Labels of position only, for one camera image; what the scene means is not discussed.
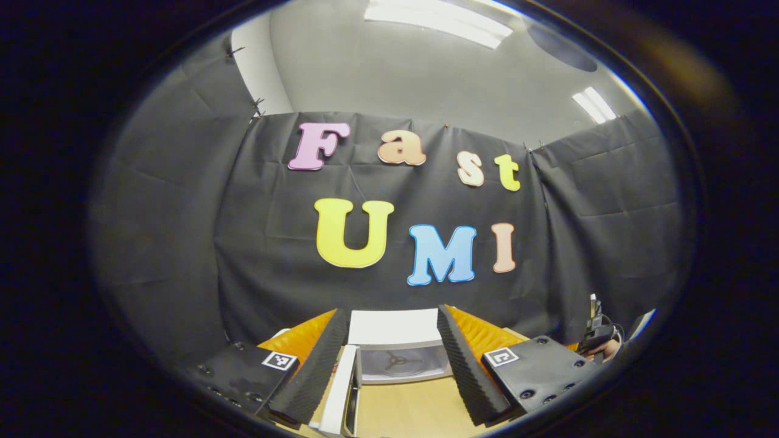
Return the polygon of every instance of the orange padding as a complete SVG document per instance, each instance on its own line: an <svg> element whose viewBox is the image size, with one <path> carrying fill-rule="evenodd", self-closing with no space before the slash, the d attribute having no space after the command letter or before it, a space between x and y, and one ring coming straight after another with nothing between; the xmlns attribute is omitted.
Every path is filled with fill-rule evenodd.
<svg viewBox="0 0 779 438"><path fill-rule="evenodd" d="M487 373L487 369L481 363L481 357L484 353L497 350L498 348L510 347L511 345L519 344L524 341L524 339L519 339L502 328L479 319L470 313L455 309L449 305L446 305L446 308L452 314L454 322L460 328L460 332L462 332L465 337L465 341L468 343L471 353L474 354L481 369L483 369L487 375L489 375L489 373Z"/></svg>
<svg viewBox="0 0 779 438"><path fill-rule="evenodd" d="M330 322L335 313L336 310L333 309L311 318L257 346L266 350L284 353L285 355L297 356L300 366L303 366L314 345L319 340L319 336L322 335L322 331L325 330L327 323Z"/></svg>

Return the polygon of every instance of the foam letter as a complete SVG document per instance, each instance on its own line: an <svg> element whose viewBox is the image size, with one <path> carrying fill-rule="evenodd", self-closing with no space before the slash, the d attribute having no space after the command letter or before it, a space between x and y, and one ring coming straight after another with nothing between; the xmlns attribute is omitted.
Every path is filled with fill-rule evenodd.
<svg viewBox="0 0 779 438"><path fill-rule="evenodd" d="M449 268L449 281L470 281L476 274L471 269L474 237L476 230L472 227L457 227L452 233L449 245L443 247L441 237L432 225L414 225L409 228L410 234L417 243L414 256L414 273L408 278L411 286L423 286L430 283L428 263L433 268L433 274L438 282L442 282Z"/></svg>
<svg viewBox="0 0 779 438"><path fill-rule="evenodd" d="M316 250L324 260L337 267L369 267L381 260L387 246L387 216L395 207L385 201L363 203L362 209L368 214L368 244L363 249L351 249L344 244L344 229L346 214L353 207L351 202L337 198L324 198L314 203L319 212Z"/></svg>
<svg viewBox="0 0 779 438"><path fill-rule="evenodd" d="M511 233L514 232L514 226L511 224L494 224L492 232L495 233L497 240L498 258L492 270L498 274L514 270L516 263L511 257Z"/></svg>
<svg viewBox="0 0 779 438"><path fill-rule="evenodd" d="M457 169L457 175L463 184L480 186L485 183L485 174L481 171L481 158L466 150L457 154L457 163L460 168Z"/></svg>
<svg viewBox="0 0 779 438"><path fill-rule="evenodd" d="M379 159L385 163L408 163L418 166L428 159L422 153L422 140L410 131L389 131L382 135L382 141L387 142L379 147Z"/></svg>
<svg viewBox="0 0 779 438"><path fill-rule="evenodd" d="M512 192L520 189L520 182L514 179L514 172L520 170L520 166L511 161L511 155L503 154L495 159L495 164L500 166L500 183Z"/></svg>
<svg viewBox="0 0 779 438"><path fill-rule="evenodd" d="M333 155L338 145L336 134L341 137L349 137L348 123L302 123L303 131L298 144L298 153L290 160L287 167L294 171L318 171L325 165L319 158L319 150L325 157ZM325 132L334 132L322 137Z"/></svg>

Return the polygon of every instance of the white box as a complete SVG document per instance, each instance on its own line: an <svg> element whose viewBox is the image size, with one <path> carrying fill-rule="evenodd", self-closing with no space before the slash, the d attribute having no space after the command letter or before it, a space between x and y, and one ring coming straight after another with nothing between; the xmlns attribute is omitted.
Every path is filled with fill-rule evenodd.
<svg viewBox="0 0 779 438"><path fill-rule="evenodd" d="M348 344L359 346L363 384L408 383L450 376L438 309L354 310Z"/></svg>

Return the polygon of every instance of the ceiling light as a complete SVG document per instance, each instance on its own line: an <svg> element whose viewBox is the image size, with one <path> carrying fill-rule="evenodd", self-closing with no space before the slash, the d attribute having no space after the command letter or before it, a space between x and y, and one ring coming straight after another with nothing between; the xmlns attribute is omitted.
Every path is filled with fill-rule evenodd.
<svg viewBox="0 0 779 438"><path fill-rule="evenodd" d="M593 87L588 87L583 93L574 94L573 99L579 106L584 108L584 111L586 111L597 124L617 118L614 111L612 111L606 101L603 100L603 97L601 97Z"/></svg>
<svg viewBox="0 0 779 438"><path fill-rule="evenodd" d="M365 20L427 27L489 48L498 47L512 33L493 19L440 0L371 0Z"/></svg>
<svg viewBox="0 0 779 438"><path fill-rule="evenodd" d="M590 98L590 101L595 104L601 114L603 114L603 116L608 120L614 120L617 118L617 116L614 114L614 111L612 111L606 101L603 100L603 97L601 97L601 95L598 94L593 87L588 87L584 91L584 95Z"/></svg>

